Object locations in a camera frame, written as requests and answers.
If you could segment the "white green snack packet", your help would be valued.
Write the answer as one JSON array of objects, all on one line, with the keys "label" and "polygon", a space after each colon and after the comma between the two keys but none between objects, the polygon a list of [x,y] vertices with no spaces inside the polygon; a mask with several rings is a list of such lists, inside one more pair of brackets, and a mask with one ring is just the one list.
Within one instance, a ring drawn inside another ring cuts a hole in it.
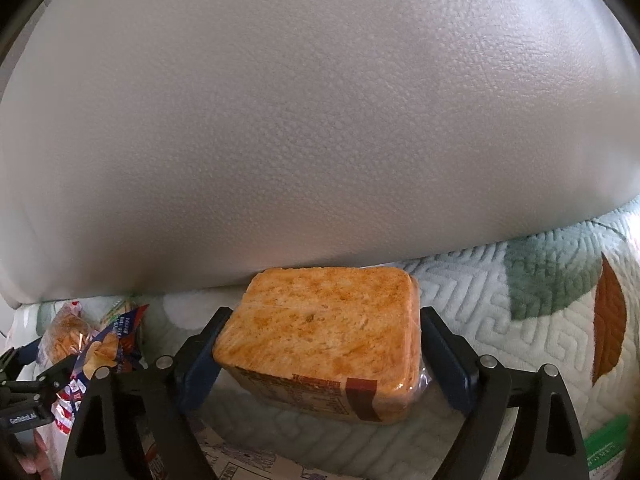
[{"label": "white green snack packet", "polygon": [[585,440],[590,480],[614,480],[623,467],[630,417],[617,416]]}]

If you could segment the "beige leather headboard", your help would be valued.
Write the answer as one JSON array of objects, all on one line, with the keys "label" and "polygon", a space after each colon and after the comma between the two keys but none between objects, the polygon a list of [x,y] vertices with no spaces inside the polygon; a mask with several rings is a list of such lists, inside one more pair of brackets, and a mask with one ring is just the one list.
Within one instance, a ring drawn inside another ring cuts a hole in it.
[{"label": "beige leather headboard", "polygon": [[639,0],[1,0],[11,304],[375,263],[639,192]]}]

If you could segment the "round biscuit bag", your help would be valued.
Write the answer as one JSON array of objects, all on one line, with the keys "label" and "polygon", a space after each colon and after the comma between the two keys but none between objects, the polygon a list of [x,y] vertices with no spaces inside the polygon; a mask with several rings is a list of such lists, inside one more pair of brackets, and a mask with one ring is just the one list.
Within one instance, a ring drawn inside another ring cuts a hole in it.
[{"label": "round biscuit bag", "polygon": [[82,316],[78,300],[66,301],[44,331],[37,362],[48,367],[68,356],[78,356],[96,334],[96,329]]}]

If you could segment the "toast slice pack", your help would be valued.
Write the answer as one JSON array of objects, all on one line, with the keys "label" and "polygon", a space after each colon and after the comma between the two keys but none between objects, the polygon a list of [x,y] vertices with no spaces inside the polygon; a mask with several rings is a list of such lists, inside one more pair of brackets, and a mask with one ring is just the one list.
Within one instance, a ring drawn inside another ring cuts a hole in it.
[{"label": "toast slice pack", "polygon": [[284,408],[393,424],[421,393],[420,294],[406,271],[269,269],[213,345],[244,389]]}]

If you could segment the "blue white chip bag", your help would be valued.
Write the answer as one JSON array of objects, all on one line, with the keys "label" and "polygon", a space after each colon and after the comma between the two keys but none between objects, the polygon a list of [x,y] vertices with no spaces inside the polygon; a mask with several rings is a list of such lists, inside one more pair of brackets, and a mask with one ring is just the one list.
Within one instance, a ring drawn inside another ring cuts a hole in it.
[{"label": "blue white chip bag", "polygon": [[76,359],[72,378],[84,387],[89,385],[100,367],[114,368],[116,373],[129,373],[145,367],[140,347],[139,328],[149,306],[134,306],[128,312],[114,317],[88,343]]}]

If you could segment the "red white striped snack bag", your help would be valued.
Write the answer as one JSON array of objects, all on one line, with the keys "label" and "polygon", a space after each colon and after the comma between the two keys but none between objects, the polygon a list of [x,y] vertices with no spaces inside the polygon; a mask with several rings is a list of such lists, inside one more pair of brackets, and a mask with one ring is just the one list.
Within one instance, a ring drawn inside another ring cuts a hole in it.
[{"label": "red white striped snack bag", "polygon": [[72,377],[70,382],[56,394],[56,401],[52,405],[54,423],[66,436],[72,432],[85,392],[86,386],[82,381]]}]

